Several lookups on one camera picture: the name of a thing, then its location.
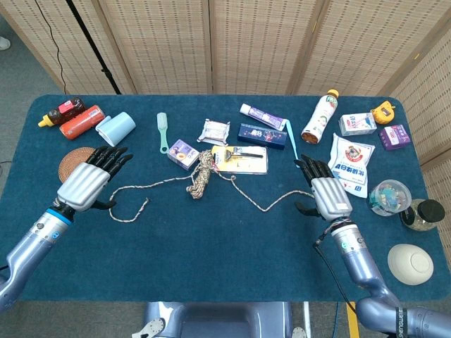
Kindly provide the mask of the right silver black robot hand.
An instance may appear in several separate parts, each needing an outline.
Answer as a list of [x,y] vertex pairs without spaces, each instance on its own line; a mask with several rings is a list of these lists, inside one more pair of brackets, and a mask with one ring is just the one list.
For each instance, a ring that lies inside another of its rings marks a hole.
[[306,208],[300,202],[295,202],[297,210],[305,216],[322,217],[328,222],[339,218],[348,218],[352,205],[340,181],[333,176],[326,163],[314,160],[304,154],[302,159],[294,162],[300,167],[305,180],[311,187],[316,206]]

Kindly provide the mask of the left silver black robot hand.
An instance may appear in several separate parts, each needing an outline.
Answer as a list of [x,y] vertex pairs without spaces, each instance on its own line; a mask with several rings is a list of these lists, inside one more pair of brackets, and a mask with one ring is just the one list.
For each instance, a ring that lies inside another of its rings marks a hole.
[[106,184],[132,159],[126,147],[101,146],[96,148],[79,164],[60,186],[53,207],[70,215],[94,208],[109,210],[116,205],[114,200],[101,202],[98,196]]

